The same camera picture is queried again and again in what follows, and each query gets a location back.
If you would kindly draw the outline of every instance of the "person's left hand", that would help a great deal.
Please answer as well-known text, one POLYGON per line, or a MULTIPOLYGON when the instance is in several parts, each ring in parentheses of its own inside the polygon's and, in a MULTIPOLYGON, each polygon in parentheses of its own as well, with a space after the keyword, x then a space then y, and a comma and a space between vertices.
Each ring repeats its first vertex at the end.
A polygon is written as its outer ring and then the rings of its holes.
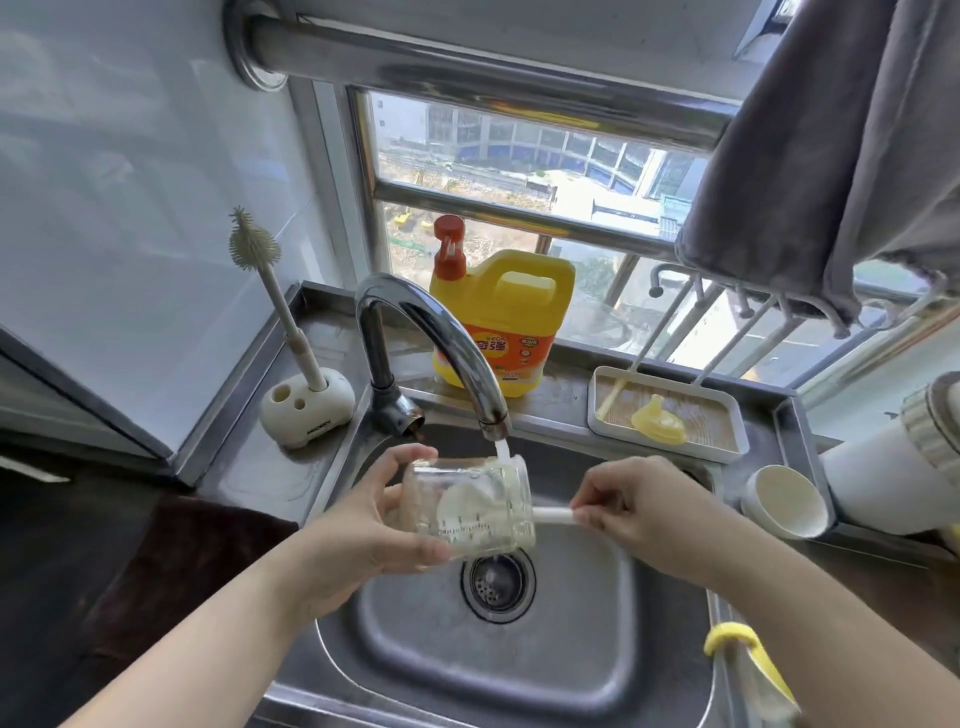
POLYGON ((388 449, 352 490, 265 557, 278 570, 284 598, 298 619, 319 619, 332 612, 372 576, 449 561, 452 553, 445 541, 383 522, 399 504, 401 486, 386 487, 397 469, 436 457, 435 449, 416 443, 388 449))

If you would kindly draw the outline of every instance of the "glass jar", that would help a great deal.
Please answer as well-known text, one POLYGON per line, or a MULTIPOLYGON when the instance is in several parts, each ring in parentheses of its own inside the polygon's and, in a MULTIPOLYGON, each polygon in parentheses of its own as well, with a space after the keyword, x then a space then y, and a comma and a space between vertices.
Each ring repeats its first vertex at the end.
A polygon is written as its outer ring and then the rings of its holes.
POLYGON ((526 463, 519 455, 417 460, 407 466, 399 524, 448 542, 457 557, 489 556, 536 542, 526 463))

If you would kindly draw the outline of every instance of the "sponge brush head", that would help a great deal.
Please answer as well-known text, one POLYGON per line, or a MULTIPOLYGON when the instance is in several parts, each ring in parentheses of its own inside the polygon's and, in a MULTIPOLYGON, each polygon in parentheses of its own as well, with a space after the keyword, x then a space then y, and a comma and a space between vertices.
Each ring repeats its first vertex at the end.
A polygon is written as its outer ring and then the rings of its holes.
POLYGON ((242 207, 232 214, 233 232, 230 233, 230 257, 245 271, 262 270, 280 260, 280 246, 274 237, 258 226, 242 207))

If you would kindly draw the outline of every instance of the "sink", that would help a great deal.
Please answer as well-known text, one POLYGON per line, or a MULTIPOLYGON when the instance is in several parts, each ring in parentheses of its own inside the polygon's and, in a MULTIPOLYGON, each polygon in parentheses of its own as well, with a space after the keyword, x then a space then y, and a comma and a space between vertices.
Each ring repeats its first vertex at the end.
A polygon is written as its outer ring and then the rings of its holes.
MULTIPOLYGON (((428 418, 421 433, 444 457, 493 455, 475 428, 428 418)), ((332 499, 402 442, 381 438, 356 453, 332 499)), ((536 436, 510 447, 526 460, 537 505, 566 504, 583 473, 609 459, 536 436)), ((711 486, 707 471, 691 474, 711 486)), ((423 716, 497 728, 692 727, 711 699, 709 627, 705 591, 598 534, 541 525, 529 551, 377 577, 318 633, 350 682, 423 716)))

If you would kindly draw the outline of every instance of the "orange label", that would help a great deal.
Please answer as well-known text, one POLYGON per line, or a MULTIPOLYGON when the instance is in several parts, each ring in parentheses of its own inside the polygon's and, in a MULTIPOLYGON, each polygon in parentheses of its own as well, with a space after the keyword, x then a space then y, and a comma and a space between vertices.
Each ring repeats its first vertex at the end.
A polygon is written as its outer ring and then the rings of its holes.
MULTIPOLYGON (((550 354, 553 345, 553 336, 527 336, 520 333, 495 331, 489 328, 464 324, 464 328, 473 338, 477 349, 483 352, 490 362, 493 372, 501 378, 526 378, 524 376, 508 377, 508 373, 517 373, 523 370, 540 366, 550 354)), ((437 352, 440 360, 446 358, 437 352)))

